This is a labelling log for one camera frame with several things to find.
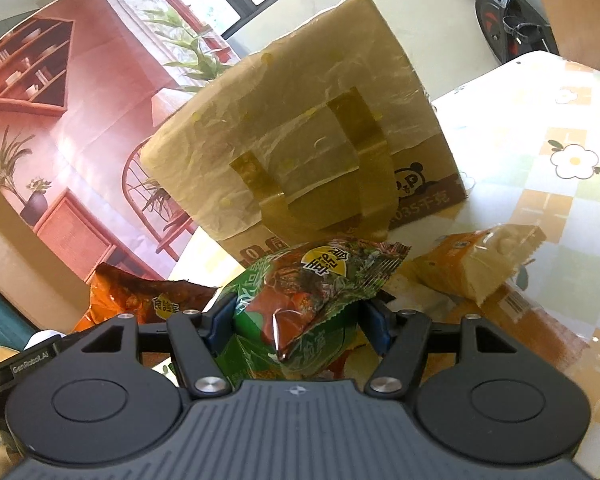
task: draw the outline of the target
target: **yellow label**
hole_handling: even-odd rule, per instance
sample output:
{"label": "yellow label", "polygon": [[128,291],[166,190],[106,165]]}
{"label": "yellow label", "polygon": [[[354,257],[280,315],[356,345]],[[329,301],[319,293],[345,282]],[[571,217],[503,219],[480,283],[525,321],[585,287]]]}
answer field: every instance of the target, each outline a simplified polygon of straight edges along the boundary
{"label": "yellow label", "polygon": [[312,270],[318,276],[333,272],[339,276],[347,275],[349,253],[328,245],[311,249],[302,257],[302,268]]}
{"label": "yellow label", "polygon": [[173,314],[180,311],[180,306],[177,303],[171,303],[169,298],[164,294],[153,298],[152,301],[156,315],[164,320],[169,319]]}

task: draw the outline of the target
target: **plastic wrapped package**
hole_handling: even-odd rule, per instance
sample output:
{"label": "plastic wrapped package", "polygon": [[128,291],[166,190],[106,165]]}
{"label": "plastic wrapped package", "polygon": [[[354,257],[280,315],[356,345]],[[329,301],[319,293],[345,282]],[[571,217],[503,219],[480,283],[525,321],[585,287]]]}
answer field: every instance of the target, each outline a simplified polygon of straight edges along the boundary
{"label": "plastic wrapped package", "polygon": [[144,280],[116,267],[99,264],[91,280],[90,306],[74,328],[86,330],[125,312],[138,323],[163,322],[175,312],[202,311],[216,288],[181,280],[162,282]]}
{"label": "plastic wrapped package", "polygon": [[[314,374],[316,379],[352,379],[362,389],[380,358],[359,328],[349,330],[337,345],[340,354],[324,369]],[[301,378],[279,361],[272,358],[270,349],[262,343],[241,336],[232,336],[224,351],[216,359],[225,376],[234,386],[245,379],[294,380]]]}
{"label": "plastic wrapped package", "polygon": [[324,371],[356,338],[356,302],[374,297],[408,251],[402,244],[333,238],[261,258],[223,291],[237,294],[237,304],[236,336],[221,366],[243,360],[256,377]]}
{"label": "plastic wrapped package", "polygon": [[429,253],[407,262],[403,273],[433,290],[481,304],[545,239],[538,226],[512,224],[449,235]]}
{"label": "plastic wrapped package", "polygon": [[[460,323],[468,314],[492,322],[561,372],[576,364],[589,347],[511,283],[499,287],[479,306],[473,300],[458,300],[441,321]],[[431,354],[423,380],[453,366],[455,360],[455,354]]]}

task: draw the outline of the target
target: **orange package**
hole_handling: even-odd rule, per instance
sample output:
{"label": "orange package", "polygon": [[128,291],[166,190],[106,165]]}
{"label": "orange package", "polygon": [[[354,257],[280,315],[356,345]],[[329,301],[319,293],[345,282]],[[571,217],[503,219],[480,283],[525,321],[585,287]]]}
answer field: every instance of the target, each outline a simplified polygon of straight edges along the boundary
{"label": "orange package", "polygon": [[[586,341],[509,283],[501,286],[481,306],[472,300],[459,303],[443,321],[460,323],[467,314],[478,314],[491,321],[562,372],[576,363],[589,347]],[[453,366],[455,359],[455,354],[431,354],[423,380]]]}
{"label": "orange package", "polygon": [[86,330],[118,314],[134,314],[138,323],[163,322],[188,309],[202,311],[216,288],[181,280],[144,280],[116,267],[99,264],[91,280],[90,306],[74,328]]}
{"label": "orange package", "polygon": [[414,274],[433,290],[480,305],[546,240],[537,226],[499,224],[490,229],[449,235],[398,272]]}

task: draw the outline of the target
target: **cardboard box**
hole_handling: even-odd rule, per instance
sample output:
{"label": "cardboard box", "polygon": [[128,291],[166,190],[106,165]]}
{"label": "cardboard box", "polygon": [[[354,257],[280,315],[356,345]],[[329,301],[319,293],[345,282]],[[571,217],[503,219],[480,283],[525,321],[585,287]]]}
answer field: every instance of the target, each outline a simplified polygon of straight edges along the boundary
{"label": "cardboard box", "polygon": [[344,0],[243,59],[168,120],[141,161],[243,265],[314,234],[380,239],[465,198],[372,0]]}

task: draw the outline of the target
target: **packing tape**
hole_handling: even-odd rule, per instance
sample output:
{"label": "packing tape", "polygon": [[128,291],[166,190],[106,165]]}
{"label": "packing tape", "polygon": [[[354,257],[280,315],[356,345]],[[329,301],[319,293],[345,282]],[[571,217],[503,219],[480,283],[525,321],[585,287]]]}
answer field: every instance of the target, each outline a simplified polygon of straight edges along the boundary
{"label": "packing tape", "polygon": [[[361,210],[355,218],[343,218],[337,224],[327,225],[327,221],[320,220],[320,208],[310,206],[299,217],[292,214],[282,188],[250,151],[236,158],[231,167],[260,205],[262,223],[290,246],[339,234],[385,240],[389,222],[398,206],[394,167],[386,137],[356,88],[329,101],[327,106],[358,155],[356,177]],[[301,218],[310,218],[311,225]]]}

